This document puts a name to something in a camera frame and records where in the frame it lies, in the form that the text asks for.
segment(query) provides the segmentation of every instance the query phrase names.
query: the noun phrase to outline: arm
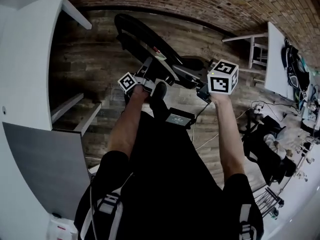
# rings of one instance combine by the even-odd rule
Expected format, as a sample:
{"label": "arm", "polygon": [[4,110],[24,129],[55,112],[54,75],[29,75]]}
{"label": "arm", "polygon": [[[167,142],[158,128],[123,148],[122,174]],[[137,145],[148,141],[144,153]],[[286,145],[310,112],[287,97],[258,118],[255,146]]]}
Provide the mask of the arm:
{"label": "arm", "polygon": [[[135,87],[129,103],[116,122],[108,142],[108,153],[101,160],[99,170],[91,183],[92,201],[96,203],[108,193],[121,187],[130,174],[129,157],[135,144],[141,108],[148,93],[142,86]],[[91,207],[90,186],[83,194],[76,211],[74,225],[81,232]]]}
{"label": "arm", "polygon": [[141,108],[148,95],[142,85],[134,88],[129,103],[112,129],[108,151],[121,151],[130,158],[137,137]]}
{"label": "arm", "polygon": [[[229,96],[213,94],[219,125],[220,159],[224,174],[225,239],[260,240],[264,234],[261,212],[244,171],[245,153]],[[249,225],[250,231],[243,226]]]}
{"label": "arm", "polygon": [[224,182],[234,174],[245,174],[245,152],[231,100],[226,94],[212,94],[219,126],[219,151]]}

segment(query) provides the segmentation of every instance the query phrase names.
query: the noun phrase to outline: wooden floor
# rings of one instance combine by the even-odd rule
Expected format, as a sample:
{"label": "wooden floor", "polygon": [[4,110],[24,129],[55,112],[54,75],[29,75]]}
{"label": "wooden floor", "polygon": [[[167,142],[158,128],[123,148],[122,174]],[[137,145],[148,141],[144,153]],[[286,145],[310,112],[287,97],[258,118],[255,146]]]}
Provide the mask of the wooden floor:
{"label": "wooden floor", "polygon": [[[117,80],[126,72],[136,72],[141,66],[129,52],[122,50],[120,42],[116,40],[114,16],[118,13],[120,11],[86,12],[85,16],[92,23],[92,30],[85,30],[66,15],[61,15],[53,37],[49,68],[51,109],[72,95],[84,93],[84,100],[66,113],[54,127],[72,129],[95,101],[102,102],[101,111],[83,136],[88,167],[98,164],[98,159],[107,152],[110,132],[125,107],[123,92]],[[207,60],[226,59],[238,63],[241,67],[247,67],[248,42],[222,43],[223,35],[219,32],[194,23],[148,13],[126,13],[142,20],[181,56],[201,56]],[[279,100],[275,95],[254,87],[253,77],[259,75],[239,73],[238,85],[231,95],[236,117],[247,110],[253,101]],[[165,102],[168,107],[195,114],[205,106],[205,102],[196,96],[195,90],[176,84],[168,88]],[[148,105],[143,109],[151,113]],[[245,117],[241,117],[238,125],[244,125],[245,121]],[[214,106],[210,105],[198,117],[194,146],[199,147],[217,133],[217,117]],[[192,136],[192,130],[189,130],[189,135]],[[217,184],[223,187],[218,138],[199,149],[198,154]],[[255,163],[246,160],[245,171],[253,190],[265,184]]]}

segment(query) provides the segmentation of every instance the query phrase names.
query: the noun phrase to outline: metal rack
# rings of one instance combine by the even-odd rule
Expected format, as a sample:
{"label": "metal rack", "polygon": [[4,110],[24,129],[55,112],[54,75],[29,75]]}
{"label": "metal rack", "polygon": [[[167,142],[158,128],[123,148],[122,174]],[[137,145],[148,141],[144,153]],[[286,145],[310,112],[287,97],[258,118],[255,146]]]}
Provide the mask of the metal rack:
{"label": "metal rack", "polygon": [[258,195],[255,199],[262,217],[264,218],[277,204],[281,207],[284,205],[284,200],[277,196],[269,187],[265,188],[265,191]]}

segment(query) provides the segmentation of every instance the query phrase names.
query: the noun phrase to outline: person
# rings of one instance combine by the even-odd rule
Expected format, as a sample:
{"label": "person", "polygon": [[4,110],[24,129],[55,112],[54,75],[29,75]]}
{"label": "person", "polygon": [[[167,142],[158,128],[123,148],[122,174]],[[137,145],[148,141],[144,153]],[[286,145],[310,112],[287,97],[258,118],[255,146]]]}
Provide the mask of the person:
{"label": "person", "polygon": [[[218,118],[222,190],[186,129],[165,122],[159,113],[165,92],[164,83],[151,98],[141,85],[134,87],[110,134],[108,152],[79,202],[74,220],[79,237],[260,239],[263,219],[245,175],[244,149],[229,96],[211,96]],[[146,99],[154,117],[141,112]]]}

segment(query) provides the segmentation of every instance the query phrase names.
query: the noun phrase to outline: white box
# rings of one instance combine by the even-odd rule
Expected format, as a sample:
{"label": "white box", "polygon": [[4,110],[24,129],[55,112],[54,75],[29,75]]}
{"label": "white box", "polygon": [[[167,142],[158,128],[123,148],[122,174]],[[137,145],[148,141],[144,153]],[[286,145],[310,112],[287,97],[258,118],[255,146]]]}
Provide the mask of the white box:
{"label": "white box", "polygon": [[231,94],[238,83],[239,66],[220,59],[208,73],[209,93]]}
{"label": "white box", "polygon": [[118,80],[118,85],[122,88],[125,94],[137,84],[137,80],[129,72]]}

